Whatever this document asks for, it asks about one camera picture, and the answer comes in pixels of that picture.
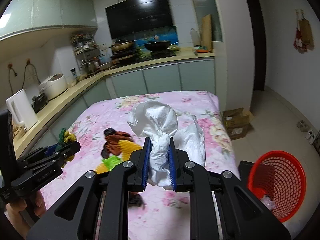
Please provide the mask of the person's left hand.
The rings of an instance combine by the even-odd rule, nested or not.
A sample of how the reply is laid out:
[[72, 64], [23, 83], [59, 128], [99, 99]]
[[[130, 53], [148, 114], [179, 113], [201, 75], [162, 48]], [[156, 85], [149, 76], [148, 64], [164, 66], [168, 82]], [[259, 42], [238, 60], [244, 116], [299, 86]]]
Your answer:
[[[35, 204], [34, 213], [37, 217], [41, 217], [46, 213], [46, 204], [41, 191], [37, 191], [31, 196], [32, 202]], [[7, 218], [11, 222], [15, 230], [20, 234], [23, 239], [26, 239], [27, 233], [30, 230], [29, 224], [22, 217], [21, 213], [27, 208], [25, 200], [20, 199], [6, 205]]]

